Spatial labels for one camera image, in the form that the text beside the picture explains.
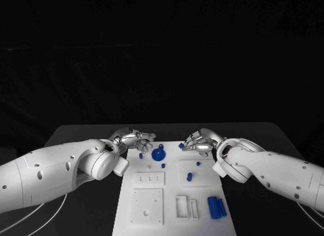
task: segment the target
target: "black background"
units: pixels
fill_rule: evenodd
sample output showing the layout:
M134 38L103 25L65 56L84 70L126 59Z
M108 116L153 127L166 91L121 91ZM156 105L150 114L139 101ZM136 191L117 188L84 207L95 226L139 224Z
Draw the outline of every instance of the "black background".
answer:
M324 166L322 0L0 1L17 155L63 124L259 121Z

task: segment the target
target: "table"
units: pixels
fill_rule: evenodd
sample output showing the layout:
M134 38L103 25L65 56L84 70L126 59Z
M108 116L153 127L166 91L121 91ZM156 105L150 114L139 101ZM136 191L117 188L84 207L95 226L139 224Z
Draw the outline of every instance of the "table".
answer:
M116 124L63 125L50 136L45 147L87 139L105 139L116 130L131 127L156 133L155 141L178 141L202 127L222 137L246 138L266 150L302 159L282 130L273 123L188 123L188 124ZM298 204L269 191L254 176L241 184L228 176L221 179L237 236L324 235ZM101 181L91 181L68 194L63 206L36 235L110 236L121 189L121 177L111 173ZM63 196L46 203L36 213L0 236L23 236L33 232L55 214ZM24 217L37 206L0 215L0 230Z

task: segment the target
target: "white cable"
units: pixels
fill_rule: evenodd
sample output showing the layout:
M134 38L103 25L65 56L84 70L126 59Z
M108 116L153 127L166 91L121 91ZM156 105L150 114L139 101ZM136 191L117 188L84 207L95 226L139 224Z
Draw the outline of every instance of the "white cable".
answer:
M45 203L40 204L40 206L14 223L11 224L4 230L0 231L0 233L3 233L6 230L9 230L13 226L16 226L42 207Z
M313 209L313 208L311 208L312 210L313 210L313 212L324 218L324 215L322 214L319 214L319 212Z
M62 204L61 204L61 207L62 207L62 205L63 205L63 202L65 202L65 199L66 199L66 196L68 196L68 194L65 194L65 198L63 198L63 201L62 201ZM55 215L56 215L56 213L53 214L53 216L50 217L50 219L48 220L48 222L27 235L27 236L30 236L36 231L39 231L40 229L42 229L42 227L49 223L49 221L52 220L52 218L55 217Z
M308 215L308 217L312 219L311 215L308 214L306 210L302 208L305 214ZM316 221L312 219L312 221L315 222L315 224L324 229L324 227L316 223Z

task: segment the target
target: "robotic hand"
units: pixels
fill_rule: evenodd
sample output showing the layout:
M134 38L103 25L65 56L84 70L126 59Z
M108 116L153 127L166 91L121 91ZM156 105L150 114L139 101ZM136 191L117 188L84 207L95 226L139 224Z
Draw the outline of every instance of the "robotic hand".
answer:
M182 151L201 156L215 149L214 171L244 183L251 175L264 187L324 212L324 168L290 156L266 151L246 139L227 139L202 128L186 138Z
M124 128L108 139L90 139L33 150L0 166L0 214L46 203L111 171L123 176L129 148L143 153L155 134Z

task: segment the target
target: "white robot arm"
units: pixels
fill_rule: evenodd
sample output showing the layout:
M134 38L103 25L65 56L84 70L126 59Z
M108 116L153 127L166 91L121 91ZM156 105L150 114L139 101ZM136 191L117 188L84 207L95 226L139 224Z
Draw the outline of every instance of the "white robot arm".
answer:
M129 128L110 139L90 139L33 150L0 166L0 214L46 203L72 192L82 183L101 180L111 171L123 176L127 148L143 153L155 134Z
M251 175L264 187L324 212L324 168L315 164L266 151L246 139L227 139L202 128L185 140L182 151L198 151L201 156L214 148L214 171L244 183Z

